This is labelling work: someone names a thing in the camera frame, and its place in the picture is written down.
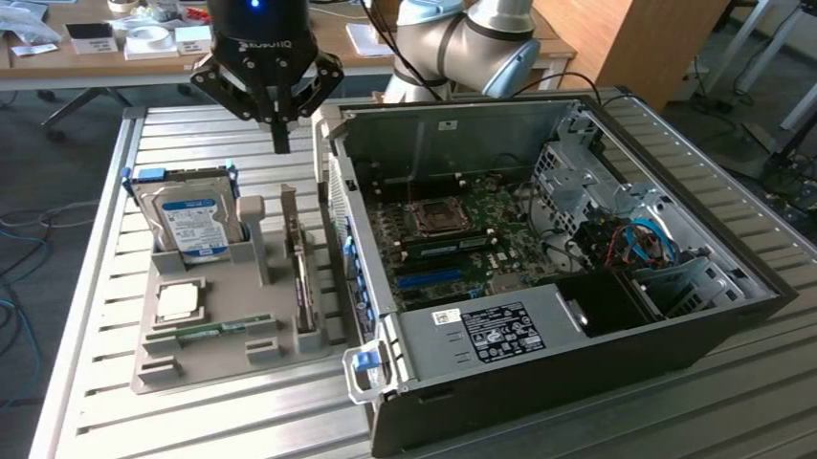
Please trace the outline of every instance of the wooden cabinet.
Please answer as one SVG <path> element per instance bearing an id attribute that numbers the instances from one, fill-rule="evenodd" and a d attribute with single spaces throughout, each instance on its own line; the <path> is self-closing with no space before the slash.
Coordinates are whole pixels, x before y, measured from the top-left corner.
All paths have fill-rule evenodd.
<path id="1" fill-rule="evenodd" d="M 729 0 L 534 0 L 576 50 L 568 71 L 624 85 L 660 110 L 682 82 Z M 586 87 L 567 76 L 563 88 Z"/>

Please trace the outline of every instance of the blue hard drive label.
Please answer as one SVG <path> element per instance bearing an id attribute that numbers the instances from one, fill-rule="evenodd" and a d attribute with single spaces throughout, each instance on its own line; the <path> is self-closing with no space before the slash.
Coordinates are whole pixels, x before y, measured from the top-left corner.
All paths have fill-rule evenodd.
<path id="1" fill-rule="evenodd" d="M 216 220 L 215 199 L 195 199 L 161 204 L 164 219 L 176 247 L 184 255 L 213 256 L 227 250 L 227 234 Z"/>
<path id="2" fill-rule="evenodd" d="M 484 363 L 544 348 L 539 331 L 519 302 L 462 313 L 459 318 L 468 332 L 478 358 Z"/>

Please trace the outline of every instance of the gray carpet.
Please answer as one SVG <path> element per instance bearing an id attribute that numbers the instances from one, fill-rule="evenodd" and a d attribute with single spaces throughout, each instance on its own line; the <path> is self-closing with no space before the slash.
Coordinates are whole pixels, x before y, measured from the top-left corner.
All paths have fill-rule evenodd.
<path id="1" fill-rule="evenodd" d="M 734 29 L 730 28 L 726 33 L 713 36 L 701 56 L 703 65 L 710 66 L 715 62 L 733 33 Z M 729 82 L 741 70 L 746 55 L 743 53 L 737 60 L 735 68 L 730 69 L 723 81 Z M 775 126 L 815 80 L 814 63 L 790 55 L 779 55 L 751 90 L 754 106 L 739 105 L 729 118 L 737 121 L 751 120 L 783 136 L 785 133 L 779 133 Z M 349 78 L 336 96 L 367 96 L 371 90 L 381 90 L 384 83 L 380 77 Z M 56 94 L 60 100 L 68 100 L 76 91 L 56 91 Z M 188 98 L 179 95 L 173 86 L 124 89 L 122 94 L 133 104 L 149 107 L 211 103 L 203 96 Z M 0 94 L 0 103 L 9 96 Z M 0 110 L 0 214 L 24 209 L 53 208 L 69 202 L 98 198 L 118 128 L 120 107 L 108 98 L 94 100 L 61 123 L 60 128 L 66 132 L 68 140 L 54 145 L 44 139 L 38 124 L 56 106 L 40 101 L 33 93 L 25 92 L 18 94 L 8 109 Z M 701 115 L 687 104 L 670 105 L 663 115 L 694 141 L 705 140 L 727 127 L 723 121 Z M 762 160 L 765 155 L 741 132 L 737 130 L 715 137 L 703 145 L 713 157 L 734 168 Z M 815 145 L 817 133 L 811 133 L 802 151 L 817 151 Z M 72 213 L 70 218 L 80 219 L 86 215 L 90 215 L 90 209 Z M 42 230 L 32 227 L 18 234 L 40 236 Z M 46 263 L 12 286 L 40 340 L 44 375 L 26 396 L 26 404 L 0 412 L 2 458 L 24 457 L 30 445 L 40 412 L 38 403 L 70 305 L 88 232 L 89 227 L 54 230 L 49 238 L 52 254 Z M 0 270 L 30 247 L 29 242 L 0 238 Z M 6 297 L 6 293 L 0 292 L 0 298 Z M 8 340 L 9 330 L 8 327 L 0 330 L 0 345 Z M 25 340 L 21 339 L 9 354 L 0 358 L 0 400 L 12 397 L 16 389 L 26 384 L 33 368 L 30 356 Z"/>

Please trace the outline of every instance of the red cable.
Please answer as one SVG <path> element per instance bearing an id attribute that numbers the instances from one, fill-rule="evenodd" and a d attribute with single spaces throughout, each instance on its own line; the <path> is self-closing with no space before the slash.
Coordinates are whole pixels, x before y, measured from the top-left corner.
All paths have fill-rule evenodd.
<path id="1" fill-rule="evenodd" d="M 607 248 L 607 256 L 606 260 L 603 261 L 604 268 L 610 265 L 610 257 L 612 256 L 612 248 L 615 247 L 615 238 L 626 227 L 627 226 L 619 226 L 615 228 L 615 231 L 612 231 L 612 237 L 610 238 L 610 247 Z"/>

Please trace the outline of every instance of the green circuit board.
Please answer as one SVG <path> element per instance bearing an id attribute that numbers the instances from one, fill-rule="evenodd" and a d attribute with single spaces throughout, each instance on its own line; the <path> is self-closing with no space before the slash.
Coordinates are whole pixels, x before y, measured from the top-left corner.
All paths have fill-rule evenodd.
<path id="1" fill-rule="evenodd" d="M 514 195 L 518 189 L 519 184 L 496 186 L 495 181 L 476 178 L 455 197 L 411 203 L 365 201 L 393 300 L 403 310 L 536 286 L 559 273 L 540 251 L 527 222 L 527 197 Z M 431 208 L 430 216 L 420 212 L 423 206 Z M 430 230 L 442 235 L 428 234 Z M 460 242 L 435 242 L 440 239 Z M 467 250 L 458 251 L 456 244 L 467 244 Z M 400 286 L 400 278 L 438 273 L 456 276 L 419 286 Z"/>

